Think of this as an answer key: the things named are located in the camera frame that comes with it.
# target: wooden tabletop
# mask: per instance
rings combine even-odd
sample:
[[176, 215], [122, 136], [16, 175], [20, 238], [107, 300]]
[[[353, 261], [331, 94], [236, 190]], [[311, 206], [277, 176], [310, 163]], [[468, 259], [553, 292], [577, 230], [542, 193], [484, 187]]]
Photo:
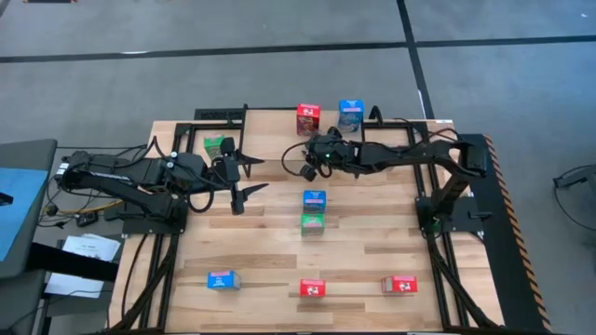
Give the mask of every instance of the wooden tabletop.
[[[321, 130], [326, 131], [336, 120], [337, 112], [323, 112]], [[157, 136], [165, 152], [171, 147], [175, 124], [180, 122], [154, 122], [152, 137]], [[427, 123], [430, 131], [454, 126], [451, 121]], [[230, 194], [219, 192], [210, 211], [189, 216], [180, 238], [166, 331], [440, 329], [427, 245], [418, 230], [413, 204], [417, 196], [413, 168], [395, 167], [358, 180], [335, 171], [329, 179], [317, 177], [307, 182], [286, 173], [279, 163], [287, 147], [307, 140], [297, 136], [295, 128], [295, 114], [289, 111], [247, 111], [243, 153], [266, 163], [253, 166], [250, 179], [242, 174], [239, 187], [262, 182], [269, 186], [251, 195], [243, 215], [232, 216]], [[239, 143], [237, 130], [198, 131], [195, 154], [208, 161], [202, 143], [212, 134], [233, 136]], [[390, 145], [408, 143], [405, 131], [399, 129], [368, 129], [365, 136], [367, 141]], [[360, 135], [346, 137], [358, 140]], [[300, 157], [300, 150], [289, 155], [294, 160]], [[298, 169], [301, 165], [295, 161], [290, 166]], [[447, 172], [440, 167], [438, 172], [440, 183], [445, 183]], [[423, 173], [429, 191], [425, 168]], [[301, 236], [302, 195], [307, 189], [327, 191], [324, 235]], [[202, 207], [206, 197], [195, 195], [193, 202]], [[502, 324], [483, 244], [468, 233], [453, 233], [452, 239], [462, 284], [480, 308]], [[113, 324], [120, 319], [124, 284], [140, 240], [133, 236], [124, 246], [110, 305]], [[127, 309], [145, 286], [153, 240], [147, 238], [134, 268]], [[206, 288], [207, 272], [221, 270], [240, 274], [240, 291]], [[389, 275], [415, 275], [419, 291], [384, 295], [381, 279]], [[327, 296], [301, 299], [300, 279], [326, 280]], [[453, 294], [446, 282], [445, 287], [452, 323], [456, 324]], [[156, 323], [160, 291], [158, 288], [154, 295], [149, 325]]]

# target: red and white box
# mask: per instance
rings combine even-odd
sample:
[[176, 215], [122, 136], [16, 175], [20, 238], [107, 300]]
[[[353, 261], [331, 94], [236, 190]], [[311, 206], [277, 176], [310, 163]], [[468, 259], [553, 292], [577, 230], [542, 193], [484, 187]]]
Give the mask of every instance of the red and white box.
[[322, 298], [325, 296], [325, 281], [313, 279], [300, 280], [300, 297]]
[[418, 291], [413, 275], [392, 275], [381, 280], [383, 293], [415, 293]]
[[296, 109], [296, 130], [300, 136], [318, 134], [320, 106], [301, 103]]

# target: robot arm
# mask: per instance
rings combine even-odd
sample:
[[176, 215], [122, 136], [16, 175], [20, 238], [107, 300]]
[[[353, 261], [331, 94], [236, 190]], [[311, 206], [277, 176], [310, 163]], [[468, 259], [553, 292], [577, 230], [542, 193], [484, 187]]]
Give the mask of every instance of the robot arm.
[[[341, 133], [331, 127], [326, 135], [316, 135], [305, 144], [305, 161], [300, 175], [312, 181], [317, 174], [324, 178], [333, 170], [360, 174], [372, 174], [386, 168], [419, 164], [437, 164], [447, 169], [452, 177], [446, 185], [432, 195], [435, 216], [449, 216], [454, 202], [468, 187], [469, 181], [486, 175], [487, 153], [482, 148], [465, 141], [433, 141], [410, 147], [388, 147], [369, 141], [344, 141]], [[455, 162], [449, 151], [457, 149], [459, 160]]]
[[[157, 150], [156, 139], [152, 141]], [[142, 158], [129, 162], [107, 154], [89, 154], [77, 151], [62, 159], [61, 169], [55, 177], [59, 187], [66, 192], [94, 189], [120, 198], [142, 210], [143, 216], [154, 221], [178, 219], [179, 210], [190, 206], [204, 212], [209, 209], [214, 192], [229, 190], [232, 193], [232, 212], [242, 214], [249, 194], [267, 184], [239, 190], [238, 165], [259, 164], [262, 160], [243, 155], [235, 149], [234, 139], [222, 143], [222, 157], [208, 167], [200, 155], [172, 153], [160, 158]], [[191, 194], [210, 194], [205, 208], [196, 209], [186, 204]]]

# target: blue and white box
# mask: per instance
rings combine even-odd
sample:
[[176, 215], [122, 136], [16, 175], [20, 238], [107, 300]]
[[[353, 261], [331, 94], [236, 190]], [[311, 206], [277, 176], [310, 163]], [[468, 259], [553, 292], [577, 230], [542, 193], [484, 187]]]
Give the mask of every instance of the blue and white box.
[[339, 100], [337, 128], [344, 132], [357, 131], [364, 116], [363, 100]]
[[325, 191], [305, 191], [303, 202], [303, 213], [322, 214], [327, 205], [327, 194]]
[[207, 288], [215, 290], [238, 290], [240, 289], [240, 276], [231, 270], [208, 273]]

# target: paper sheet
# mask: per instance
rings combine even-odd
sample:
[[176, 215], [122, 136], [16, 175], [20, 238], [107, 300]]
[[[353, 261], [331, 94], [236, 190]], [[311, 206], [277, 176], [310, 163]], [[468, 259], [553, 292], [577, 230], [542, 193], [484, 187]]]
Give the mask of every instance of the paper sheet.
[[[78, 255], [96, 258], [102, 261], [112, 261], [120, 248], [120, 242], [94, 234], [83, 236], [68, 236], [62, 250]], [[99, 298], [103, 282], [85, 279], [74, 275], [52, 274], [47, 282], [46, 293], [71, 295], [77, 297]]]

